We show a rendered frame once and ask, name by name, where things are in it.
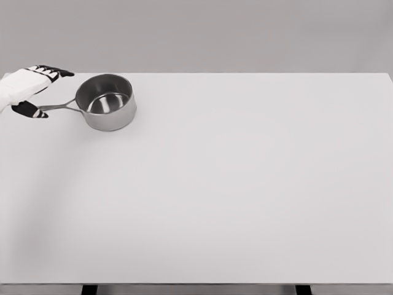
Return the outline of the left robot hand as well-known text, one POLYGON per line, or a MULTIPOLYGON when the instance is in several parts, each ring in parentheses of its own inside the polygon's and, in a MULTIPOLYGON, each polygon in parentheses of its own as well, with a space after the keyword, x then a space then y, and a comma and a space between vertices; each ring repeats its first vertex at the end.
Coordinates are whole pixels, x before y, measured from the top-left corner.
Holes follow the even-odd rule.
POLYGON ((74 72, 49 65, 33 65, 5 74, 0 79, 0 114, 7 107, 13 112, 32 119, 46 119, 49 115, 29 102, 63 77, 73 77, 74 72))

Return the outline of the steel saucepan with long handle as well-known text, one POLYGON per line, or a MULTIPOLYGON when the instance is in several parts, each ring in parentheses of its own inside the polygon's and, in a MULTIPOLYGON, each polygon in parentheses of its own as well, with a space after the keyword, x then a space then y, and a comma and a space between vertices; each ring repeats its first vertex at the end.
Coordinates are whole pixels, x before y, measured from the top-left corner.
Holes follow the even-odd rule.
POLYGON ((136 115, 131 82, 118 74, 99 74, 84 81, 74 98, 63 104, 43 105, 40 111, 68 109, 82 114, 87 125, 101 132, 126 127, 136 115))

